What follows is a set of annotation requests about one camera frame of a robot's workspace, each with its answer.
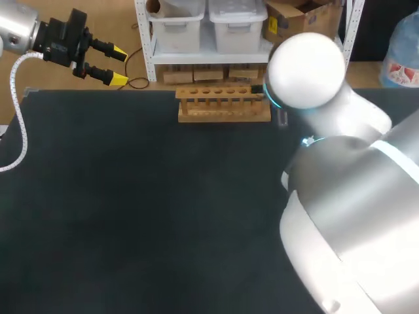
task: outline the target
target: white metal shelf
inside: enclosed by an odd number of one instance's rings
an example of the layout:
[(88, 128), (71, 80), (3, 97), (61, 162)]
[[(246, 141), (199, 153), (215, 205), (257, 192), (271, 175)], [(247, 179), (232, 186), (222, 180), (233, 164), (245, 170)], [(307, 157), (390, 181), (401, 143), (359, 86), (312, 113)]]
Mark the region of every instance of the white metal shelf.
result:
[[(359, 21), (365, 0), (346, 0), (346, 36), (342, 41), (336, 37), (336, 44), (342, 49), (346, 66), (349, 64)], [(145, 0), (134, 0), (138, 29), (143, 45), (144, 61), (149, 81), (156, 81), (156, 64), (208, 64), (208, 63), (267, 63), (272, 44), (261, 39), (261, 47), (255, 54), (218, 54), (213, 29), (203, 22), (201, 49), (195, 54), (167, 54), (161, 52), (155, 37), (151, 38), (149, 21), (145, 12)]]
[(213, 25), (201, 25), (201, 49), (199, 53), (175, 54), (161, 52), (158, 42), (155, 44), (151, 61), (154, 64), (208, 64), (208, 63), (267, 63), (272, 43), (261, 39), (259, 51), (254, 54), (219, 54), (215, 44)]

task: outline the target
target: storage bin lid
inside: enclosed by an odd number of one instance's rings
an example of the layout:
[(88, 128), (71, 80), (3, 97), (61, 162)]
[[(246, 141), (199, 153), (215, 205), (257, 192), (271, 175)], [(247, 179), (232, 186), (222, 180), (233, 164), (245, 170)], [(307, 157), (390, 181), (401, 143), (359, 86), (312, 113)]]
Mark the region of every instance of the storage bin lid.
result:
[(148, 12), (149, 21), (152, 22), (192, 22), (202, 20), (205, 13), (206, 0), (160, 0), (160, 4), (165, 2), (168, 6), (175, 6), (187, 10), (191, 15), (176, 18), (156, 18), (152, 17)]
[(214, 23), (262, 22), (268, 18), (262, 0), (209, 0), (209, 18)]

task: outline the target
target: black tabletop surface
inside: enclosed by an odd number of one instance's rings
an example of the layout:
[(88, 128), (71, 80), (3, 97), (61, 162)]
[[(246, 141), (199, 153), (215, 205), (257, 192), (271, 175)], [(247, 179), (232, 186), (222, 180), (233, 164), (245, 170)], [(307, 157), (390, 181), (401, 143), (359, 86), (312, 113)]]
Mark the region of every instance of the black tabletop surface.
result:
[[(395, 123), (416, 90), (361, 90)], [(178, 124), (172, 92), (32, 92), (0, 174), (2, 313), (320, 313), (282, 248), (291, 121)], [(0, 165), (20, 153), (16, 119)]]

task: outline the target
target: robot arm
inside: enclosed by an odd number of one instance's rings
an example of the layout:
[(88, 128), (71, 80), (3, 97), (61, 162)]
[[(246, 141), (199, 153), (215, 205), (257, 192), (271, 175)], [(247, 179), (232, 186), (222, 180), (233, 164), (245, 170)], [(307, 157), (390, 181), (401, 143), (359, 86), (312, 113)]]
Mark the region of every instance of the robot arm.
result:
[(297, 115), (315, 139), (348, 135), (372, 143), (392, 122), (377, 106), (344, 81), (345, 63), (338, 46), (316, 33), (296, 35), (273, 53), (266, 92)]
[(266, 86), (324, 137), (301, 145), (284, 180), (280, 236), (301, 281), (327, 314), (417, 313), (419, 111), (390, 130), (344, 82), (335, 44), (313, 33), (279, 47)]
[(92, 47), (107, 57), (126, 61), (128, 55), (113, 43), (94, 39), (85, 26), (87, 14), (73, 9), (69, 20), (51, 18), (49, 23), (38, 19), (38, 12), (14, 1), (0, 3), (0, 56), (4, 50), (25, 54), (29, 50), (43, 54), (45, 61), (65, 67), (72, 66), (73, 75), (84, 79), (87, 75), (105, 85), (125, 85), (128, 78), (111, 70), (98, 69), (84, 61)]

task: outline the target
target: cardboard box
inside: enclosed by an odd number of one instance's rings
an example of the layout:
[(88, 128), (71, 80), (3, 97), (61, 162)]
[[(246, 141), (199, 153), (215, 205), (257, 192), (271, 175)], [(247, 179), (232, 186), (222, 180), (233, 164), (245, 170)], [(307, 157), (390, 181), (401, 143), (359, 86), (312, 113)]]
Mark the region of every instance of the cardboard box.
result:
[(297, 8), (301, 5), (305, 5), (309, 0), (271, 0), (275, 3), (281, 3), (283, 5), (292, 5), (293, 7)]
[(333, 39), (343, 6), (344, 0), (311, 0), (298, 8), (269, 1), (263, 37), (272, 43), (282, 43), (291, 36), (311, 31)]
[(224, 71), (221, 65), (202, 64), (194, 66), (194, 80), (222, 80)]
[(165, 84), (184, 84), (193, 83), (193, 71), (191, 65), (170, 65), (163, 72), (163, 82)]
[(257, 79), (259, 76), (259, 66), (257, 64), (232, 64), (228, 71), (229, 78)]

